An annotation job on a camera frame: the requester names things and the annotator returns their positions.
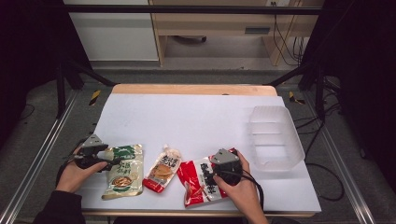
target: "snack package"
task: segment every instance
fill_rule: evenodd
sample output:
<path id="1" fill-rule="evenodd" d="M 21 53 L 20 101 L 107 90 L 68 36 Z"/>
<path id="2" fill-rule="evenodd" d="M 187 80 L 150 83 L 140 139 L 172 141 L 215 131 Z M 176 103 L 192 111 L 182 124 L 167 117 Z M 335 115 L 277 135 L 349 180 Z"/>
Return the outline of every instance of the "snack package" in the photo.
<path id="1" fill-rule="evenodd" d="M 178 168 L 177 175 L 181 184 L 186 188 L 184 206 L 208 203 L 222 198 L 227 194 L 218 187 L 212 178 L 212 156 L 195 161 L 183 161 Z"/>
<path id="2" fill-rule="evenodd" d="M 163 192 L 177 172 L 180 163 L 180 152 L 165 145 L 163 153 L 160 154 L 148 175 L 143 179 L 143 185 L 157 193 Z"/>
<path id="3" fill-rule="evenodd" d="M 114 165 L 107 173 L 108 187 L 102 195 L 103 200 L 142 193 L 143 150 L 141 145 L 112 147 L 105 150 L 105 158 L 114 160 L 122 158 L 119 165 Z"/>

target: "person's left hand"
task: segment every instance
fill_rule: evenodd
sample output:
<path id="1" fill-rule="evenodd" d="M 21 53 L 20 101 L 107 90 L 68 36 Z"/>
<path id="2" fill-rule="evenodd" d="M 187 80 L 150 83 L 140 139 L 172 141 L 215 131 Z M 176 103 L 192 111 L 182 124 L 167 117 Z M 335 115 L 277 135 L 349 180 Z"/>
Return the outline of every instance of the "person's left hand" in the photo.
<path id="1" fill-rule="evenodd" d="M 88 179 L 88 177 L 102 170 L 106 166 L 107 162 L 101 161 L 84 170 L 79 168 L 74 161 L 71 161 L 64 168 L 64 172 L 59 179 L 56 190 L 75 193 L 79 190 L 84 181 Z"/>

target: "person's right hand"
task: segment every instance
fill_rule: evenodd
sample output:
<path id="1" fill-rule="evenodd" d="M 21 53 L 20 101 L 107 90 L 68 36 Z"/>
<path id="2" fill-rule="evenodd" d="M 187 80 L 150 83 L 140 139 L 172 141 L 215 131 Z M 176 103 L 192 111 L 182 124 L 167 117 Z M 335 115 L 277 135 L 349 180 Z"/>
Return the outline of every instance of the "person's right hand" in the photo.
<path id="1" fill-rule="evenodd" d="M 250 167 L 245 157 L 238 151 L 238 157 L 241 161 L 244 171 L 250 173 Z M 219 188 L 233 200 L 236 208 L 239 209 L 248 219 L 251 224 L 267 224 L 268 221 L 260 206 L 259 196 L 257 195 L 256 185 L 244 177 L 235 185 L 230 186 L 221 177 L 215 175 L 213 179 L 218 184 Z"/>
<path id="2" fill-rule="evenodd" d="M 101 161 L 84 170 L 79 168 L 74 161 L 71 161 L 64 168 L 64 172 L 61 175 L 56 190 L 75 193 L 88 177 L 106 166 L 107 162 Z"/>

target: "white table surface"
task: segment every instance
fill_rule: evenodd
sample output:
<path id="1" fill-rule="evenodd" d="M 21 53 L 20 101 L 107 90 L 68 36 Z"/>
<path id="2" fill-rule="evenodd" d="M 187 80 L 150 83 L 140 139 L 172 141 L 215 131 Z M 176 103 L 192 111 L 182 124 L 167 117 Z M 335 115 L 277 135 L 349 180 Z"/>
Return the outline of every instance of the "white table surface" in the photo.
<path id="1" fill-rule="evenodd" d="M 267 214 L 309 215 L 320 212 L 318 197 L 303 161 L 287 172 L 263 172 L 254 164 L 248 119 L 257 105 L 283 105 L 278 96 L 110 94 L 95 133 L 110 147 L 142 144 L 144 174 L 168 144 L 183 161 L 201 159 L 220 148 L 235 147 L 250 161 L 261 184 Z M 80 189 L 86 212 L 238 213 L 229 199 L 184 207 L 185 189 L 175 175 L 164 192 L 144 189 L 139 196 L 101 199 L 106 172 L 93 175 Z"/>

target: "transparent plastic container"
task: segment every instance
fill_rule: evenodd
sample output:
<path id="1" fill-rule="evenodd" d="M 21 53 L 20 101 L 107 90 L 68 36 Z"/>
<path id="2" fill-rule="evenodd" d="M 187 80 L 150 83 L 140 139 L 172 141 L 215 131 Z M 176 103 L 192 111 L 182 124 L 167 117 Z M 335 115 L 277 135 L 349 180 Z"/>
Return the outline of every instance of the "transparent plastic container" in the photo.
<path id="1" fill-rule="evenodd" d="M 285 106 L 256 106 L 249 128 L 259 170 L 288 171 L 304 159 L 303 146 Z"/>

